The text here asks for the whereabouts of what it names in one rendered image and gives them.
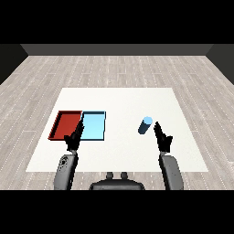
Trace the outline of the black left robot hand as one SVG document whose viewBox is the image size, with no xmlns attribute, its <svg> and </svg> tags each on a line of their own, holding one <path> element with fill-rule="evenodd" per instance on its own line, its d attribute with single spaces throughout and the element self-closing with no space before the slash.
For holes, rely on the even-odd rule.
<svg viewBox="0 0 234 234">
<path fill-rule="evenodd" d="M 84 130 L 83 120 L 77 124 L 75 131 L 71 135 L 65 135 L 64 141 L 68 146 L 67 150 L 70 152 L 77 151 L 80 146 L 80 138 Z"/>
</svg>

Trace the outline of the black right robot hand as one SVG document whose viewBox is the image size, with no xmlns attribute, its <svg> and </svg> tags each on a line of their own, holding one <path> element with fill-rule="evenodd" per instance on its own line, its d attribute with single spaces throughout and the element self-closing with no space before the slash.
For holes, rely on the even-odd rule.
<svg viewBox="0 0 234 234">
<path fill-rule="evenodd" d="M 154 134 L 157 139 L 159 151 L 164 154 L 169 153 L 173 137 L 171 135 L 166 135 L 165 133 L 163 133 L 159 122 L 156 122 L 154 125 Z"/>
</svg>

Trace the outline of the red shallow open box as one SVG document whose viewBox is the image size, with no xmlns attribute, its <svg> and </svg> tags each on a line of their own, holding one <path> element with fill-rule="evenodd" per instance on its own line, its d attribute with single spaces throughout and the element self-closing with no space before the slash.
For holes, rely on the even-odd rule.
<svg viewBox="0 0 234 234">
<path fill-rule="evenodd" d="M 48 139 L 63 141 L 65 135 L 71 135 L 79 121 L 82 111 L 59 111 L 53 123 Z"/>
</svg>

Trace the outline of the small blue can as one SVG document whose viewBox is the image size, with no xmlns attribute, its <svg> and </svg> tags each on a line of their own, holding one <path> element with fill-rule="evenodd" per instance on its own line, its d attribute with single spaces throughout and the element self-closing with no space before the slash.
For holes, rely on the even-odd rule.
<svg viewBox="0 0 234 234">
<path fill-rule="evenodd" d="M 153 122 L 153 119 L 149 116 L 145 116 L 138 128 L 139 134 L 145 134 Z"/>
</svg>

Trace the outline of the light blue shallow open box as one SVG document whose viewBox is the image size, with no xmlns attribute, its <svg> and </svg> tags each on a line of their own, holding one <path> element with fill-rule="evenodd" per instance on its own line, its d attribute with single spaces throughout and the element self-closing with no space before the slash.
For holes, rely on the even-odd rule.
<svg viewBox="0 0 234 234">
<path fill-rule="evenodd" d="M 83 132 L 82 141 L 103 141 L 105 133 L 106 112 L 84 111 L 82 114 Z"/>
</svg>

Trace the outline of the dark grey robot body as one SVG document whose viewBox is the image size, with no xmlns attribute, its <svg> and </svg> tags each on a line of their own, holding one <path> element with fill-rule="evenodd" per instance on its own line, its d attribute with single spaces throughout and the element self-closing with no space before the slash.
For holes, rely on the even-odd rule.
<svg viewBox="0 0 234 234">
<path fill-rule="evenodd" d="M 108 172 L 104 180 L 92 183 L 90 190 L 144 190 L 144 185 L 130 180 L 126 172 L 121 172 L 120 179 L 114 179 L 113 172 Z"/>
</svg>

